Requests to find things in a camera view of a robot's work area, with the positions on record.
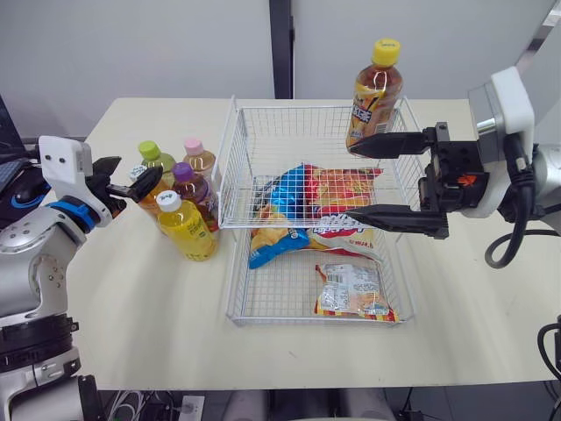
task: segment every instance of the plastic bottle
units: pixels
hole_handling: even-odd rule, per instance
[[[186,162],[175,164],[172,171],[175,177],[174,191],[181,199],[196,205],[211,232],[218,231],[217,196],[206,180]]]
[[[403,84],[400,72],[394,67],[400,49],[395,39],[380,39],[374,44],[372,65],[362,70],[355,82],[347,147],[366,136],[386,131]]]
[[[158,145],[151,140],[146,140],[138,145],[138,151],[144,158],[142,165],[147,167],[156,167],[161,165],[164,169],[164,174],[161,179],[167,184],[169,188],[174,185],[174,175],[172,174],[172,167],[175,165],[175,159],[169,153],[160,151]]]
[[[217,241],[202,220],[201,212],[190,201],[182,201],[172,190],[162,191],[156,198],[161,213],[161,230],[191,260],[207,260],[217,249]]]
[[[204,177],[209,185],[212,185],[212,169],[217,162],[217,157],[212,152],[205,150],[201,141],[197,138],[186,138],[183,145],[187,153],[183,162],[187,162],[196,173]],[[215,185],[220,187],[221,183],[220,168],[217,168]]]
[[[135,165],[129,172],[129,178],[132,182],[135,182],[147,169],[148,167],[146,165]],[[162,180],[160,180],[156,187],[154,187],[153,190],[148,194],[148,196],[138,202],[138,206],[148,212],[151,216],[158,219],[158,215],[160,214],[160,207],[156,203],[156,197],[164,190],[169,190],[169,187]]]

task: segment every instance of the wire basket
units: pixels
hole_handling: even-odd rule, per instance
[[[417,182],[423,176],[419,160],[415,156],[403,156],[398,160],[375,161],[350,155],[344,144],[350,116],[350,106],[238,108],[232,99],[218,159],[224,168],[219,191],[220,226],[239,229],[232,231],[236,248],[232,255],[227,309],[227,315],[234,323],[398,325],[413,316],[407,279],[416,271],[410,259],[406,234],[383,232],[352,221],[353,227],[374,232],[374,251],[380,258],[382,288],[387,302],[398,315],[398,323],[359,317],[317,316],[314,313],[316,299],[323,290],[323,282],[315,271],[317,264],[351,263],[373,268],[376,265],[373,260],[297,251],[277,256],[261,268],[248,268],[252,228],[349,227],[348,221],[310,218],[309,209],[302,209],[305,218],[275,225],[259,218],[255,208],[265,186],[303,162],[322,168],[377,170],[381,174],[373,183],[373,203],[406,203],[414,210],[419,209]],[[398,103],[387,129],[394,132],[419,130],[406,99]],[[226,160],[221,158],[225,148],[228,149]]]
[[[232,99],[228,121],[234,121],[230,149],[220,187],[219,224],[221,228],[255,228],[258,226],[292,226],[308,228],[342,228],[349,221],[332,219],[329,223],[313,218],[313,206],[297,205],[296,213],[302,218],[271,220],[260,218],[256,209],[264,200],[263,191],[277,182],[289,169],[302,163],[320,168],[370,169],[378,175],[372,203],[409,204],[419,209],[417,181],[423,176],[415,156],[402,156],[397,160],[369,160],[347,152],[344,139],[349,129],[351,106],[313,107],[241,107]],[[387,130],[405,132],[418,130],[418,124],[403,98],[394,110]],[[331,185],[324,198],[344,189],[356,175],[351,171]],[[364,206],[357,201],[349,208]],[[353,226],[363,226],[352,220]]]

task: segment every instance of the snack bag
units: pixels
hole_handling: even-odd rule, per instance
[[[397,322],[381,287],[380,269],[351,264],[316,265],[323,291],[314,312],[324,316],[361,316],[372,320]]]
[[[255,194],[256,216],[271,225],[285,225],[303,217],[304,166],[293,168]],[[302,228],[263,227],[252,230],[249,268],[255,269],[281,253],[304,248],[308,234]]]
[[[357,228],[357,222],[344,213],[321,217],[320,225],[308,229],[309,246],[307,248],[328,253],[362,256],[379,260],[374,252],[376,246],[373,228]],[[337,225],[344,228],[330,228],[337,221]]]
[[[374,178],[380,174],[381,168],[323,169],[307,165],[305,195],[311,210],[309,218],[372,204]]]

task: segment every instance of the wall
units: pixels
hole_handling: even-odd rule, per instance
[[[22,137],[87,136],[120,96],[273,97],[265,0],[0,0]]]
[[[561,144],[561,21],[537,50],[522,81],[536,114],[536,143]]]
[[[294,0],[295,97],[351,98],[373,42],[401,42],[412,98],[466,98],[516,63],[555,0]]]

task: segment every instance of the table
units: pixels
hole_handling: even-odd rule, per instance
[[[286,101],[238,100],[240,104]],[[298,100],[299,105],[348,104]],[[453,139],[474,139],[466,100],[415,100],[421,126],[448,121]],[[94,159],[123,157],[115,183],[140,161],[146,139],[180,160],[182,138],[216,151],[229,100],[121,98],[87,141]],[[339,325],[237,327],[225,316],[231,235],[217,255],[184,260],[134,203],[96,229],[68,268],[69,315],[83,373],[100,389],[393,387],[550,379],[536,347],[561,301],[561,241],[524,240],[505,269],[483,253],[512,225],[498,214],[450,216],[451,236],[412,239],[416,315],[394,328]]]

